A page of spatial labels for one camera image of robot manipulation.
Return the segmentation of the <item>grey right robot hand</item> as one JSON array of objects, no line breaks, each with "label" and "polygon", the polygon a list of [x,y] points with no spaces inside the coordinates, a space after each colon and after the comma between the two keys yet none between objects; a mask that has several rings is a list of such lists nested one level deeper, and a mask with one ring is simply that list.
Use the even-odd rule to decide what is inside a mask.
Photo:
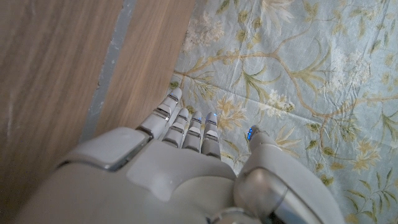
[{"label": "grey right robot hand", "polygon": [[257,126],[239,173],[221,160],[217,118],[177,109],[176,88],[136,128],[70,151],[16,223],[343,223],[323,182]]}]

